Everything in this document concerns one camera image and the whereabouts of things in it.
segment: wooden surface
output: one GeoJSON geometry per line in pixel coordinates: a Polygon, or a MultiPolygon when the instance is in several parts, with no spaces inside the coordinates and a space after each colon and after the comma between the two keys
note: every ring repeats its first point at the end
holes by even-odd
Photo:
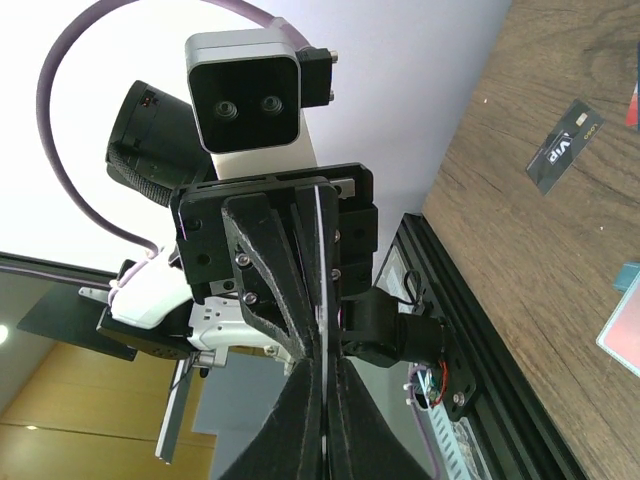
{"type": "Polygon", "coordinates": [[[640,379],[596,346],[640,260],[637,0],[514,0],[424,214],[594,480],[640,478],[640,379]],[[546,197],[525,168],[575,99],[606,123],[546,197]]]}
{"type": "Polygon", "coordinates": [[[213,450],[181,445],[172,465],[154,441],[0,425],[0,480],[206,480],[213,450]]]}
{"type": "Polygon", "coordinates": [[[167,469],[154,454],[174,365],[58,344],[0,418],[0,480],[208,478],[216,437],[191,431],[204,384],[198,375],[176,462],[167,469]]]}

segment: wire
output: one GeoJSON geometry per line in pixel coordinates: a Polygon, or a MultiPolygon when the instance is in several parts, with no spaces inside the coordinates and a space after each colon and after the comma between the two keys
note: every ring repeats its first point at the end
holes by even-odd
{"type": "Polygon", "coordinates": [[[139,260],[135,263],[131,268],[129,268],[120,280],[116,280],[116,285],[111,288],[109,291],[109,295],[107,296],[107,304],[109,306],[113,305],[113,299],[116,298],[118,292],[124,288],[124,286],[129,283],[129,280],[133,278],[133,276],[138,273],[142,268],[149,263],[149,258],[145,258],[143,260],[139,260]]]}
{"type": "Polygon", "coordinates": [[[447,391],[449,385],[449,369],[447,368],[447,362],[440,360],[440,368],[442,368],[442,386],[440,387],[440,396],[431,404],[431,408],[435,408],[442,403],[444,394],[447,391]]]}
{"type": "Polygon", "coordinates": [[[95,287],[103,290],[109,288],[109,285],[105,285],[103,283],[92,282],[90,280],[81,280],[79,278],[66,277],[64,275],[54,275],[52,273],[37,272],[35,270],[29,270],[27,268],[6,267],[4,265],[0,265],[0,272],[7,272],[16,275],[32,275],[43,280],[57,280],[59,282],[72,283],[74,285],[78,285],[79,287],[95,287]]]}
{"type": "Polygon", "coordinates": [[[418,270],[409,270],[404,274],[404,278],[402,280],[404,285],[405,292],[409,296],[409,301],[406,301],[402,298],[398,298],[398,302],[403,305],[408,305],[410,307],[417,307],[420,305],[420,292],[422,292],[422,276],[418,270]],[[409,285],[409,279],[411,276],[414,276],[414,280],[416,282],[416,294],[414,295],[411,291],[411,285],[409,285]]]}
{"type": "Polygon", "coordinates": [[[216,295],[218,298],[224,298],[225,300],[238,300],[238,295],[233,293],[221,293],[216,295]]]}
{"type": "MultiPolygon", "coordinates": [[[[97,211],[87,203],[75,185],[69,178],[58,150],[53,139],[53,129],[51,127],[51,92],[53,90],[53,82],[58,72],[58,68],[62,60],[69,52],[73,44],[86,32],[94,23],[106,16],[107,14],[124,7],[137,0],[100,0],[80,15],[78,15],[60,34],[54,44],[51,46],[38,78],[38,87],[36,90],[36,120],[38,123],[38,131],[40,141],[44,153],[49,160],[49,164],[56,175],[56,178],[67,192],[73,203],[94,223],[102,227],[107,232],[137,245],[150,250],[153,255],[158,254],[158,247],[143,237],[127,232],[122,228],[114,225],[100,215],[97,211]]],[[[309,46],[306,38],[290,25],[286,20],[276,18],[273,15],[259,9],[242,0],[203,0],[207,3],[219,5],[227,10],[236,12],[249,20],[252,20],[263,27],[274,26],[284,31],[291,39],[294,47],[303,49],[309,46]]]]}
{"type": "MultiPolygon", "coordinates": [[[[418,366],[418,367],[409,366],[407,383],[411,384],[413,382],[414,375],[416,375],[418,372],[424,372],[425,370],[426,370],[426,367],[424,366],[418,366]]],[[[416,423],[416,427],[418,427],[418,433],[420,433],[420,437],[422,438],[422,442],[424,443],[425,449],[427,450],[429,457],[431,457],[430,461],[434,469],[433,480],[440,480],[442,476],[442,469],[440,468],[440,462],[438,462],[438,457],[436,456],[433,443],[429,439],[429,436],[427,435],[427,431],[424,427],[424,424],[422,423],[422,419],[420,418],[420,412],[418,410],[418,407],[416,407],[417,400],[415,398],[415,390],[413,390],[413,388],[411,387],[407,390],[407,399],[409,400],[409,407],[411,408],[411,413],[413,414],[413,420],[416,423]]]]}

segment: ceiling light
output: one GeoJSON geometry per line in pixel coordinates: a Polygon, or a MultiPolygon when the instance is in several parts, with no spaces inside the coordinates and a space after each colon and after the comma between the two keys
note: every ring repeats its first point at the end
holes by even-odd
{"type": "Polygon", "coordinates": [[[4,325],[0,325],[0,345],[2,345],[9,337],[9,329],[4,325]]]}

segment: camera lens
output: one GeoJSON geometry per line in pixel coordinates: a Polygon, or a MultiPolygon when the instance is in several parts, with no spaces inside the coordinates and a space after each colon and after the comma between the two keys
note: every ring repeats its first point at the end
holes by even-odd
{"type": "Polygon", "coordinates": [[[262,107],[262,111],[267,115],[276,116],[282,112],[284,109],[284,105],[282,104],[282,100],[280,100],[275,95],[270,95],[262,100],[260,104],[262,107]]]}
{"type": "Polygon", "coordinates": [[[230,122],[238,116],[238,107],[233,102],[223,100],[216,103],[215,114],[219,120],[230,122]]]}

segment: red wire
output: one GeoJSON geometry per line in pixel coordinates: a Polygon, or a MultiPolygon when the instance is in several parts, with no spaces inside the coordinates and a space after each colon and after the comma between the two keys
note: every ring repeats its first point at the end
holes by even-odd
{"type": "Polygon", "coordinates": [[[442,390],[440,390],[440,396],[433,402],[431,408],[437,407],[442,403],[444,392],[447,391],[447,384],[449,383],[449,369],[447,368],[447,362],[440,360],[440,367],[442,368],[442,390]]]}

